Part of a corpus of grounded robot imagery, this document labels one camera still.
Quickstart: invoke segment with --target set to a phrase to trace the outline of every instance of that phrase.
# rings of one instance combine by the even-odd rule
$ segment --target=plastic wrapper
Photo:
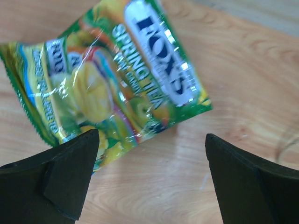
[[[47,143],[99,130],[94,170],[212,109],[156,0],[102,0],[59,38],[2,44],[0,56]]]

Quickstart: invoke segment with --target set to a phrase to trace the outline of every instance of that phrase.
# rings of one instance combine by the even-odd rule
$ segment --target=gray surface
[[[192,0],[299,36],[299,0]]]

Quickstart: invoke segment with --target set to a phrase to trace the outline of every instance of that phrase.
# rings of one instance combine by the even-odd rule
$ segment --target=wooden table
[[[0,42],[56,37],[98,0],[1,0]],[[93,177],[79,224],[222,223],[205,154],[214,133],[263,158],[299,137],[299,39],[186,0],[162,1],[214,110],[132,150]],[[0,65],[0,165],[49,148]],[[299,168],[291,144],[287,165]]]

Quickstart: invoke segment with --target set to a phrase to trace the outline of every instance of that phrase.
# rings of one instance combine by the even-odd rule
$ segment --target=candy bag
[[[59,38],[2,44],[0,56],[47,143],[99,130],[94,170],[212,109],[156,0],[102,0]]]

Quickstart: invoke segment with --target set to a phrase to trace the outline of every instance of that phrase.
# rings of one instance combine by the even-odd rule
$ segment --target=wooden surface
[[[299,37],[298,0],[193,0]]]
[[[0,42],[54,38],[97,0],[1,0]],[[214,110],[132,150],[93,177],[79,224],[221,224],[205,135],[299,168],[299,39],[181,0],[163,0]],[[48,148],[0,65],[0,165]]]

